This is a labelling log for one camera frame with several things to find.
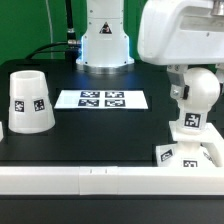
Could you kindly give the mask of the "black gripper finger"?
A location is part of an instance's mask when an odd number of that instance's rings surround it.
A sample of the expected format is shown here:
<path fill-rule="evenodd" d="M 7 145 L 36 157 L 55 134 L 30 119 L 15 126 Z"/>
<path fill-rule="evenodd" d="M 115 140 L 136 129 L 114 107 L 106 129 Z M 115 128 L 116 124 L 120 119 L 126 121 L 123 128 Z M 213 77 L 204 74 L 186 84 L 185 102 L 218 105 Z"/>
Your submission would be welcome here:
<path fill-rule="evenodd" d="M 224 63 L 216 64 L 216 77 L 220 83 L 220 95 L 224 94 Z"/>
<path fill-rule="evenodd" d="M 187 65 L 168 65 L 167 74 L 171 84 L 170 96 L 175 100 L 188 98 L 189 86 L 185 83 L 184 75 L 188 71 Z"/>

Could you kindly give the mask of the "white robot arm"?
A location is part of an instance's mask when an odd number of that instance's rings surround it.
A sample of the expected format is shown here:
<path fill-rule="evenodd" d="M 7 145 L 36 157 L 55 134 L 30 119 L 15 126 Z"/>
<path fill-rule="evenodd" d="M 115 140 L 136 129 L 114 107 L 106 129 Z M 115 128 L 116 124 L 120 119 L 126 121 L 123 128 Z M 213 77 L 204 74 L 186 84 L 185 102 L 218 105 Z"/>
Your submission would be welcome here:
<path fill-rule="evenodd" d="M 133 63 L 122 9 L 123 0 L 87 0 L 80 69 L 112 74 Z M 148 0 L 137 50 L 142 61 L 170 67 L 176 99 L 183 96 L 189 65 L 214 64 L 224 83 L 224 0 Z"/>

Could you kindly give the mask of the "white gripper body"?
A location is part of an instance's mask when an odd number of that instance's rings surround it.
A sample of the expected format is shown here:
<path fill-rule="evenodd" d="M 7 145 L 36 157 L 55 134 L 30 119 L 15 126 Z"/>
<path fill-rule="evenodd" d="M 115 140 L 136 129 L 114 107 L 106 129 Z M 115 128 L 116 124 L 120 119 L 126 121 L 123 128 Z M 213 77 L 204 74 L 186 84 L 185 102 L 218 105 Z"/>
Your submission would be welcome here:
<path fill-rule="evenodd" d="M 224 16 L 213 16 L 213 0 L 148 0 L 138 53 L 155 65 L 224 63 Z"/>

